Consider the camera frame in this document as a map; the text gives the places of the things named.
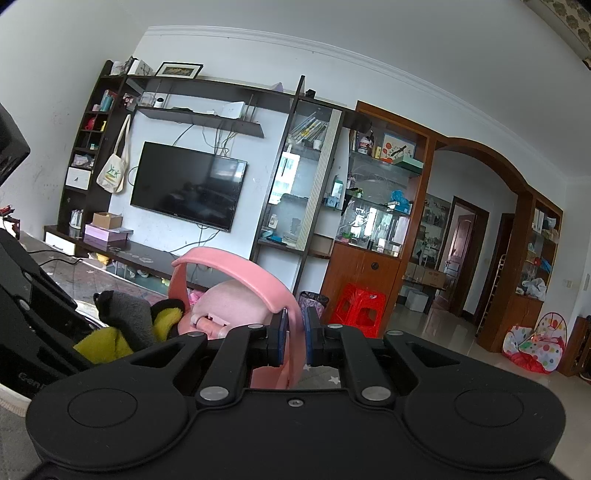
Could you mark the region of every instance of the cabinet door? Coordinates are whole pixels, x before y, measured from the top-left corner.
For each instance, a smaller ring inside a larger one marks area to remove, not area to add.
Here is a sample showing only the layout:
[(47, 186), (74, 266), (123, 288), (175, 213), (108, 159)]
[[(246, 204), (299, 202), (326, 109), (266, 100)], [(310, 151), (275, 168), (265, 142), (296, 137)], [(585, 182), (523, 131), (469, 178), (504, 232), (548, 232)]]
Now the cabinet door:
[(368, 290), (385, 293), (387, 301), (399, 266), (400, 260), (397, 258), (366, 251), (357, 284)]
[(538, 317), (542, 310), (543, 302), (536, 299), (527, 299), (527, 310), (523, 318), (523, 326), (529, 328), (535, 328), (535, 324), (538, 323)]
[(329, 266), (324, 275), (320, 293), (329, 298), (329, 304), (322, 314), (322, 322), (328, 323), (336, 303), (347, 283), (357, 283), (359, 270), (363, 265), (365, 251), (335, 242), (330, 254)]
[(511, 296), (511, 301), (507, 305), (505, 318), (503, 319), (506, 330), (510, 329), (513, 325), (524, 326), (523, 322), (527, 314), (528, 305), (529, 299), (527, 297), (517, 294)]

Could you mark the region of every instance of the framed picture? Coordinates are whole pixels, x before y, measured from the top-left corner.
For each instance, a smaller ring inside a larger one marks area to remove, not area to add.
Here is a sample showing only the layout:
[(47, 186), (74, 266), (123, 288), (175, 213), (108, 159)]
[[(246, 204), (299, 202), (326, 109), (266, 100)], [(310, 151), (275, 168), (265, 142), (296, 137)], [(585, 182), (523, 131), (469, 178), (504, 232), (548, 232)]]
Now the framed picture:
[(171, 63), (165, 61), (156, 72), (156, 76), (194, 79), (202, 68), (203, 65), (200, 63)]
[(388, 163), (398, 163), (404, 155), (414, 158), (414, 149), (417, 144), (395, 137), (392, 134), (384, 134), (382, 150), (379, 159)]

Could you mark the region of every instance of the yellow plush toy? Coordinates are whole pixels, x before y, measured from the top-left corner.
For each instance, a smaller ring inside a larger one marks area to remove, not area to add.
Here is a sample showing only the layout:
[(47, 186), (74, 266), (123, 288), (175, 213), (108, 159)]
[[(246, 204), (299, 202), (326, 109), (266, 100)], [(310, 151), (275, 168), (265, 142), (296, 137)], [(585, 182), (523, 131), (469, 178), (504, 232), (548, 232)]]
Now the yellow plush toy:
[(181, 300), (162, 300), (150, 307), (143, 299), (113, 291), (95, 295), (95, 304), (99, 318), (109, 326), (95, 330), (74, 345), (78, 353), (94, 364), (112, 362), (164, 342), (184, 314)]

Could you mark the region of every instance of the bottle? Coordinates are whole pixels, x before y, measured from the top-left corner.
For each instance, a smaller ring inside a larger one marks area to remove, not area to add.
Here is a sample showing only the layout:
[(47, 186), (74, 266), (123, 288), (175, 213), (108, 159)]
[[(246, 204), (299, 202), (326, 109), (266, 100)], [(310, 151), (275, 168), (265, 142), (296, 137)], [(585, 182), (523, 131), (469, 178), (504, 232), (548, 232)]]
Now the bottle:
[(374, 133), (372, 131), (369, 132), (369, 136), (363, 137), (359, 141), (359, 148), (357, 151), (364, 155), (371, 155), (372, 149), (374, 147)]

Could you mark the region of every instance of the wall shelf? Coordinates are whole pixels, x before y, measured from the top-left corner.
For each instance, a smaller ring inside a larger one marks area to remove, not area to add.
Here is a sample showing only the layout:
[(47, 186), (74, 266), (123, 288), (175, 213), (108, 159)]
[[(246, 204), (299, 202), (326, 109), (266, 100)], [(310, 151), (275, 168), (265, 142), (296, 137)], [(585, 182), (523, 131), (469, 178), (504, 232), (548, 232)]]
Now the wall shelf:
[(240, 85), (239, 83), (206, 80), (199, 77), (195, 79), (174, 79), (169, 77), (129, 75), (127, 83), (140, 94), (147, 91), (211, 98), (225, 102), (243, 101), (247, 105), (256, 105), (259, 108), (282, 113), (289, 113), (291, 103), (294, 99), (293, 95), (289, 93)]
[(201, 125), (203, 127), (216, 128), (226, 132), (235, 132), (251, 137), (264, 138), (262, 128), (254, 122), (247, 122), (238, 118), (225, 118), (223, 116), (209, 115), (208, 113), (193, 112), (189, 109), (155, 108), (152, 106), (139, 106), (138, 111), (154, 120), (177, 122), (182, 124)]

